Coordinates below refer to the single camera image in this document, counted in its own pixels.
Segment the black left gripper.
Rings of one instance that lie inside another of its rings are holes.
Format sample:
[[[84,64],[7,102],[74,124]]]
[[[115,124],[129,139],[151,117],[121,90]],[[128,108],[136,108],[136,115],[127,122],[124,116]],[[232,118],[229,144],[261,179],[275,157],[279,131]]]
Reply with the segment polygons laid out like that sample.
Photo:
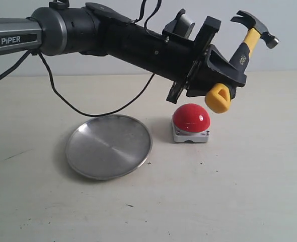
[[[220,20],[208,16],[192,41],[168,31],[163,35],[148,34],[136,24],[111,24],[106,32],[105,49],[111,56],[173,81],[167,96],[171,103],[177,102],[188,83],[187,97],[205,96],[215,84],[221,83],[228,87],[230,98],[234,99],[236,87],[246,85],[247,45],[240,44],[227,61],[210,44],[219,29]],[[193,76],[207,49],[209,69],[200,69]]]

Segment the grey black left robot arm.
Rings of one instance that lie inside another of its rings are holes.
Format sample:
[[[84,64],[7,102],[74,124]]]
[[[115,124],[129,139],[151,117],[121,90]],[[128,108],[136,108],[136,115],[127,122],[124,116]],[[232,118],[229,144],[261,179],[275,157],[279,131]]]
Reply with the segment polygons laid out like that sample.
[[[205,96],[218,83],[234,98],[247,77],[237,58],[226,60],[211,43],[220,20],[207,17],[194,40],[176,31],[180,21],[177,16],[156,33],[98,3],[71,8],[68,1],[53,1],[27,18],[0,18],[0,55],[111,55],[171,80],[169,102],[176,103],[183,90],[188,97]]]

